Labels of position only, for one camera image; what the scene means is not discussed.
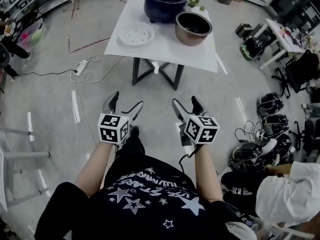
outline plastic bin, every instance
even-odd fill
[[[29,51],[44,38],[46,30],[44,21],[42,18],[39,19],[22,32],[18,40],[18,46]]]

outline black rice cooker body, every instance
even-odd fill
[[[175,23],[186,5],[187,0],[145,0],[144,12],[151,23]]]

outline white shirt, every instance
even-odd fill
[[[288,178],[266,177],[256,194],[255,212],[286,227],[310,221],[320,211],[320,164],[294,162]]]

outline white chair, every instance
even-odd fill
[[[48,151],[16,152],[8,143],[5,133],[20,134],[25,136],[34,136],[35,133],[32,131],[17,130],[0,126],[0,203],[2,204],[4,209],[8,211],[9,207],[32,199],[36,196],[42,195],[43,193],[49,190],[48,188],[42,188],[35,193],[29,194],[18,199],[13,199],[13,201],[8,201],[7,186],[9,176],[10,174],[20,174],[22,172],[21,169],[14,170],[13,168],[11,168],[8,162],[16,159],[34,159],[42,157],[49,158],[50,153]]]

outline helmet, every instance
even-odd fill
[[[264,136],[267,138],[277,138],[280,134],[289,129],[288,119],[283,114],[274,114],[263,120]]]
[[[240,51],[247,61],[256,61],[264,53],[262,42],[255,38],[249,37],[240,45]]]
[[[281,156],[285,155],[288,153],[290,147],[291,147],[291,139],[288,135],[286,134],[281,134],[276,138],[277,143],[274,149],[277,151],[277,153]]]
[[[257,102],[257,113],[265,118],[274,115],[284,107],[280,94],[276,92],[268,93]]]
[[[228,165],[236,171],[256,171],[259,167],[258,158],[262,148],[255,142],[245,142],[237,146],[228,161]]]

